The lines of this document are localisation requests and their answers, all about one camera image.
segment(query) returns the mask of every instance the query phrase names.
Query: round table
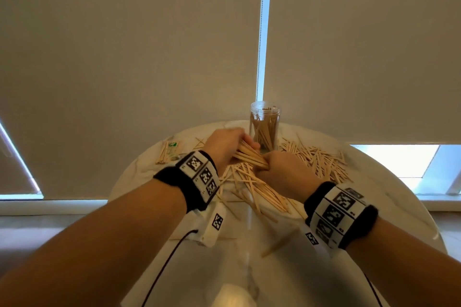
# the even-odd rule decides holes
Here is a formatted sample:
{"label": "round table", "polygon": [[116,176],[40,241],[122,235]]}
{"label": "round table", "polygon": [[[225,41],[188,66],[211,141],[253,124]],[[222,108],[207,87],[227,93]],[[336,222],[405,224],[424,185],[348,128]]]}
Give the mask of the round table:
{"label": "round table", "polygon": [[[247,120],[206,124],[184,130],[170,139],[182,141],[184,152],[197,145],[196,137],[207,138],[215,129],[241,126]],[[437,226],[418,198],[389,170],[366,154],[322,133],[300,126],[280,124],[279,139],[322,148],[329,153],[343,151],[354,188],[373,203],[380,216],[438,250],[445,252]],[[162,142],[158,142],[123,172],[109,201],[152,178],[164,165],[156,165]],[[223,223],[216,245],[206,248],[185,240],[158,280],[147,306],[377,306],[375,297],[358,266],[345,251],[319,258],[306,246],[301,233],[262,258],[261,253],[293,230],[297,221],[279,216],[269,232],[244,202],[229,203],[240,221],[230,214]],[[170,252],[195,221],[188,213],[170,240],[158,253],[122,301],[124,307],[141,306],[152,282]],[[388,305],[381,297],[383,305]]]}

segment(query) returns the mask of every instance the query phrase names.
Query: hand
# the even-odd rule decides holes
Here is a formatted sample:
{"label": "hand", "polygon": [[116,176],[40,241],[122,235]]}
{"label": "hand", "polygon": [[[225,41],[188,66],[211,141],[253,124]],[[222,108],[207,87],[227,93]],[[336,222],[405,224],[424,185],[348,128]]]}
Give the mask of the hand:
{"label": "hand", "polygon": [[224,173],[227,165],[241,162],[232,157],[237,152],[241,140],[244,140],[253,149],[259,150],[261,148],[260,144],[254,142],[242,128],[215,130],[206,141],[202,150],[213,159],[219,176]]}
{"label": "hand", "polygon": [[264,159],[269,164],[269,170],[264,171],[254,166],[256,177],[279,194],[300,203],[304,203],[324,182],[294,154],[273,151],[265,154]]}

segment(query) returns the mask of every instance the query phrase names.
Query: floor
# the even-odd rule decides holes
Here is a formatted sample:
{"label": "floor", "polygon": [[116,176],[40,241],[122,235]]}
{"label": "floor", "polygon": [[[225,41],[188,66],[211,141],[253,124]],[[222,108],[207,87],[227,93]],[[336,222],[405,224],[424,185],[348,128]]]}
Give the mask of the floor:
{"label": "floor", "polygon": [[[461,261],[461,213],[431,213],[448,254]],[[0,216],[0,277],[83,215]]]}

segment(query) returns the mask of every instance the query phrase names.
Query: black cable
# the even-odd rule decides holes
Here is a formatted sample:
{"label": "black cable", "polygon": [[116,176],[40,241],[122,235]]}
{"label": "black cable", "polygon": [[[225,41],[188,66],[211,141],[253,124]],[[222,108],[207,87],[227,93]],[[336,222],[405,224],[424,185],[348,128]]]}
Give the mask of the black cable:
{"label": "black cable", "polygon": [[379,303],[379,307],[383,307],[383,305],[381,304],[381,300],[380,300],[379,297],[377,296],[377,293],[376,293],[376,291],[375,291],[375,289],[374,289],[374,287],[373,287],[372,282],[368,279],[368,277],[366,276],[365,273],[363,273],[363,275],[365,276],[366,281],[368,282],[368,284],[369,284],[370,287],[372,288],[372,291],[373,291],[373,293],[375,294],[376,301],[377,301],[377,303]]}
{"label": "black cable", "polygon": [[149,290],[149,292],[147,293],[146,298],[144,299],[144,302],[142,303],[141,307],[144,307],[144,306],[146,305],[147,299],[149,298],[150,293],[152,292],[152,289],[153,289],[153,287],[155,286],[155,283],[158,281],[158,278],[160,278],[160,275],[163,273],[163,270],[165,269],[166,265],[167,265],[168,262],[170,261],[171,257],[173,256],[173,254],[174,254],[174,252],[176,251],[176,249],[178,248],[178,246],[182,243],[183,240],[186,239],[186,237],[187,237],[189,234],[191,234],[191,233],[198,233],[198,232],[199,232],[198,230],[190,230],[189,232],[187,232],[187,233],[181,238],[181,240],[179,241],[179,243],[176,244],[176,246],[174,247],[173,251],[170,253],[170,256],[166,259],[165,263],[163,264],[162,269],[160,270],[160,272],[158,272],[157,278],[155,278],[155,280],[153,281],[152,286],[150,287],[150,290]]}

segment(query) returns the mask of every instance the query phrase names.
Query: clear plastic jar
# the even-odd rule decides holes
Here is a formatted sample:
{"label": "clear plastic jar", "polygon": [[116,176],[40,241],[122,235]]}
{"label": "clear plastic jar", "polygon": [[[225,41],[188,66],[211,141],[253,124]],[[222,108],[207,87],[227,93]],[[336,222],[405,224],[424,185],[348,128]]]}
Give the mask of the clear plastic jar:
{"label": "clear plastic jar", "polygon": [[279,131],[280,107],[268,101],[257,101],[250,109],[250,136],[259,142],[261,152],[277,149],[277,133]]}

